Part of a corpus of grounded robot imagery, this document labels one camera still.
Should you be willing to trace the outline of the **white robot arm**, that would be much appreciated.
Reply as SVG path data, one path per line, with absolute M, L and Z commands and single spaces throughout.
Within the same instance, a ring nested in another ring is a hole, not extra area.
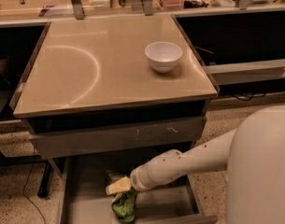
M 285 224 L 285 105 L 258 110 L 238 128 L 184 153 L 166 151 L 107 186 L 106 194 L 223 169 L 227 224 Z

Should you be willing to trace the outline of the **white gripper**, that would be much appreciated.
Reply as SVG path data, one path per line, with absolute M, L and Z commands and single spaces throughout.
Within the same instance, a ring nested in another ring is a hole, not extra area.
M 114 195 L 117 193 L 128 191 L 131 189 L 131 184 L 132 187 L 137 191 L 146 191 L 154 187 L 154 183 L 150 180 L 146 165 L 141 165 L 135 168 L 131 172 L 130 178 L 125 176 L 117 180 L 116 182 L 108 185 L 106 187 L 106 194 Z

